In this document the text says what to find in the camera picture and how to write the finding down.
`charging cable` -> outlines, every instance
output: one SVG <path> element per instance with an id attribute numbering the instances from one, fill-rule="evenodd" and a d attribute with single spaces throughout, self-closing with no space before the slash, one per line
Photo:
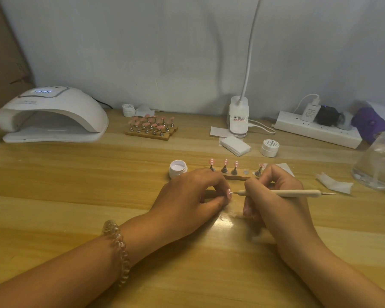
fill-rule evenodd
<path id="1" fill-rule="evenodd" d="M 312 96 L 312 95 L 315 95 L 315 96 L 316 96 L 316 98 L 314 98 L 314 100 L 313 100 L 314 106 L 318 105 L 318 104 L 319 104 L 319 95 L 318 95 L 318 94 L 308 94 L 308 95 L 305 95 L 305 96 L 300 100 L 300 102 L 298 103 L 298 106 L 295 108 L 295 110 L 294 110 L 292 113 L 294 113 L 294 112 L 296 112 L 296 111 L 298 110 L 300 104 L 302 103 L 302 101 L 303 101 L 305 98 L 307 98 L 308 96 Z"/>
<path id="2" fill-rule="evenodd" d="M 250 119 L 248 119 L 248 121 L 252 122 L 252 123 L 248 123 L 248 127 L 259 127 L 261 129 L 263 129 L 264 131 L 266 131 L 267 133 L 275 134 L 275 130 L 274 129 L 266 126 L 265 124 L 262 124 L 261 122 L 258 122 L 258 121 L 255 121 L 255 120 L 250 120 Z"/>
<path id="3" fill-rule="evenodd" d="M 255 22 L 257 21 L 258 10 L 259 10 L 259 6 L 260 5 L 261 5 L 261 0 L 258 0 L 257 7 L 255 8 L 254 20 L 252 21 L 252 26 L 251 26 L 250 42 L 248 43 L 247 70 L 245 72 L 244 86 L 243 86 L 243 90 L 241 92 L 240 101 L 243 101 L 243 98 L 244 98 L 244 95 L 245 95 L 245 92 L 246 92 L 246 89 L 247 89 L 248 76 L 250 74 L 250 66 L 251 66 L 252 36 L 253 36 L 253 33 L 254 33 Z"/>

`cardboard box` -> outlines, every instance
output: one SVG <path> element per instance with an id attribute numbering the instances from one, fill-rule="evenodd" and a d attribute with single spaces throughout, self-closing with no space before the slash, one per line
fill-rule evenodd
<path id="1" fill-rule="evenodd" d="M 0 108 L 18 94 L 33 88 L 30 71 L 0 10 Z"/>

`gray wall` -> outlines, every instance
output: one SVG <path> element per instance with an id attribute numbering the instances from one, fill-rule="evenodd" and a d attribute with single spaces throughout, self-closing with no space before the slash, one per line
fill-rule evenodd
<path id="1" fill-rule="evenodd" d="M 115 107 L 220 114 L 241 92 L 257 0 L 0 0 L 37 85 Z M 385 105 L 385 0 L 263 0 L 251 116 L 319 93 Z"/>

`clear coil bracelet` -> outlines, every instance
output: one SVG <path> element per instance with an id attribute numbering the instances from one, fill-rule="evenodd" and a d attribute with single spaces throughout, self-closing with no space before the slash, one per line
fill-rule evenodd
<path id="1" fill-rule="evenodd" d="M 126 283 L 130 272 L 130 261 L 126 251 L 126 244 L 123 240 L 123 236 L 121 235 L 120 228 L 118 228 L 118 225 L 113 220 L 109 220 L 104 223 L 102 234 L 113 239 L 116 244 L 116 249 L 120 255 L 121 273 L 117 280 L 117 285 L 120 287 Z"/>

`hand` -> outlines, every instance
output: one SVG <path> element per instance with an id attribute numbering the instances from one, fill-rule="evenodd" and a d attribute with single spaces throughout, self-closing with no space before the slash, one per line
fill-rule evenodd
<path id="1" fill-rule="evenodd" d="M 282 259 L 295 269 L 299 253 L 323 246 L 309 213 L 305 197 L 282 198 L 271 189 L 303 189 L 302 183 L 277 165 L 268 165 L 259 180 L 250 178 L 245 188 L 243 214 L 265 225 L 277 242 Z"/>
<path id="2" fill-rule="evenodd" d="M 200 203 L 204 191 L 213 186 L 217 197 Z M 149 214 L 164 228 L 166 243 L 194 232 L 231 199 L 230 187 L 221 172 L 202 168 L 181 174 L 165 184 Z"/>

